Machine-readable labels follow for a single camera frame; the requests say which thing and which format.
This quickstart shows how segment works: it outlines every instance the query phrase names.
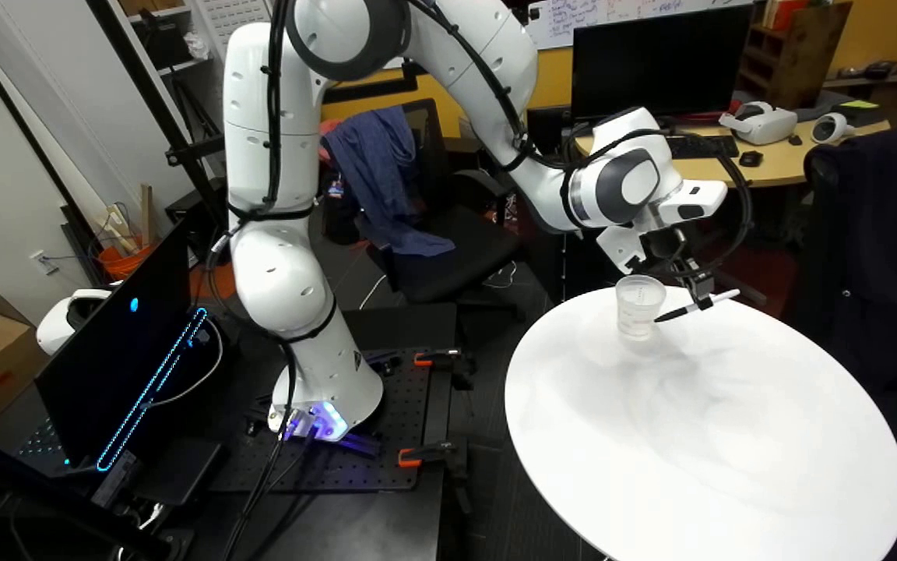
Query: whiteboard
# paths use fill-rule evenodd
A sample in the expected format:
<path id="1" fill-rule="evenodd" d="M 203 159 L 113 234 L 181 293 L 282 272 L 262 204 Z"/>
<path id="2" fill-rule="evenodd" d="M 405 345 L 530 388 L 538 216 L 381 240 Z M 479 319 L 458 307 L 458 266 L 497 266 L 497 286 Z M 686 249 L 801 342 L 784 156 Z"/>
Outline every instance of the whiteboard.
<path id="1" fill-rule="evenodd" d="M 572 27 L 746 7 L 753 0 L 538 0 L 530 3 L 530 24 L 538 49 L 572 47 Z"/>

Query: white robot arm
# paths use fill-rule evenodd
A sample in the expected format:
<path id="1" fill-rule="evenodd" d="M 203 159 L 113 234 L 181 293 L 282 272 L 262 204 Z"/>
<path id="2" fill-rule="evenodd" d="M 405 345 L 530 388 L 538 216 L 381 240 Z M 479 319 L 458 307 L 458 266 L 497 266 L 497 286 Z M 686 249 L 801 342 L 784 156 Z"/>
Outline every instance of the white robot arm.
<path id="1" fill-rule="evenodd" d="M 295 358 L 266 413 L 282 436 L 341 439 L 382 400 L 309 249 L 304 219 L 326 82 L 364 79 L 391 57 L 419 62 L 458 100 L 546 227 L 604 227 L 596 243 L 622 272 L 646 257 L 643 234 L 705 219 L 724 200 L 724 183 L 679 176 L 643 110 L 596 124 L 588 165 L 538 161 L 519 124 L 535 47 L 497 0 L 276 3 L 274 24 L 245 24 L 227 43 L 224 148 L 235 293 Z"/>

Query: computer monitor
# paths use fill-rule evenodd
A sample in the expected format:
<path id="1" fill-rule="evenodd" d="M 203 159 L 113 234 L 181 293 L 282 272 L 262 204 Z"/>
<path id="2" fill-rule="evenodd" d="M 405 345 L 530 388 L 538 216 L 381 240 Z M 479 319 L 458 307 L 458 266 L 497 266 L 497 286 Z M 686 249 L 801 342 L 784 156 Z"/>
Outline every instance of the computer monitor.
<path id="1" fill-rule="evenodd" d="M 174 227 L 142 266 L 64 340 L 38 393 L 70 465 L 109 469 L 188 334 L 187 229 Z"/>
<path id="2" fill-rule="evenodd" d="M 572 117 L 646 105 L 657 117 L 722 111 L 753 7 L 639 19 L 572 31 Z"/>

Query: laptop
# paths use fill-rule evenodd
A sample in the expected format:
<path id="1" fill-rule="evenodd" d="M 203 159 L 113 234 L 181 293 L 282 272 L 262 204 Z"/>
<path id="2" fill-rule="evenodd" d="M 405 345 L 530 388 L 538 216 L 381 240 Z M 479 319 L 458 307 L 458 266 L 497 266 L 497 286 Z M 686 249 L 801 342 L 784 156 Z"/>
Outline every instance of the laptop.
<path id="1" fill-rule="evenodd" d="M 46 361 L 0 449 L 46 477 L 109 474 L 205 322 L 174 227 Z"/>

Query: white round table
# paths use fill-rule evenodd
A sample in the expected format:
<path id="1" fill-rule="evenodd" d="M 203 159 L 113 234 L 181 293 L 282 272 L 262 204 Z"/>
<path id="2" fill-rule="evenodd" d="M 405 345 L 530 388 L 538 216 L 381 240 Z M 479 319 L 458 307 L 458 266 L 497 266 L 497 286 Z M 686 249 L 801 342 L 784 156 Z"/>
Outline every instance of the white round table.
<path id="1" fill-rule="evenodd" d="M 613 289 L 576 297 L 513 348 L 504 410 L 546 501 L 617 561 L 873 561 L 897 539 L 874 403 L 739 301 L 625 342 Z"/>

